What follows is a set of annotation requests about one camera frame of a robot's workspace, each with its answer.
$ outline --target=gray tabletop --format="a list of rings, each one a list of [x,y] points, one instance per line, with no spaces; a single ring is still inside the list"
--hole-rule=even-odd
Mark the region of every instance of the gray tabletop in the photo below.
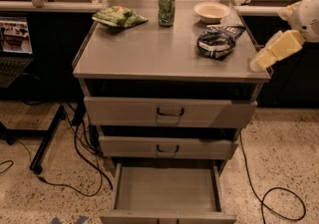
[[[228,5],[231,14],[223,25],[242,24],[228,0],[176,0],[172,27],[162,27],[158,0],[112,0],[111,5],[134,9],[149,20],[131,29],[112,33],[98,24],[77,63],[74,75],[88,79],[182,80],[204,82],[266,82],[268,73],[255,73],[249,61],[256,50],[247,32],[223,61],[201,57],[196,40],[206,24],[193,11],[194,5],[214,1]]]

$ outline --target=laptop screen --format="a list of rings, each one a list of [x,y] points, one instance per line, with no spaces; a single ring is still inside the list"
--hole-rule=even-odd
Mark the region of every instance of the laptop screen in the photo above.
[[[0,55],[32,55],[27,17],[0,13]]]

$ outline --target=green chip bag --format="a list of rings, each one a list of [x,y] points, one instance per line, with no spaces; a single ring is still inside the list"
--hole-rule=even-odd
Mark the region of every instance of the green chip bag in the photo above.
[[[94,14],[92,19],[104,26],[117,28],[131,28],[148,20],[134,10],[122,6],[112,6],[103,9]]]

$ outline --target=laptop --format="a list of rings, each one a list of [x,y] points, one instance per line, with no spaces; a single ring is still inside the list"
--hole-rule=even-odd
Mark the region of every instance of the laptop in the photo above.
[[[0,88],[8,88],[32,61],[27,16],[0,13]]]

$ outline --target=can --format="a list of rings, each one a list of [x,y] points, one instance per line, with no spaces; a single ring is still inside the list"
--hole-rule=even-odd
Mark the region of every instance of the can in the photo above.
[[[175,0],[159,0],[159,24],[172,26],[175,15]]]

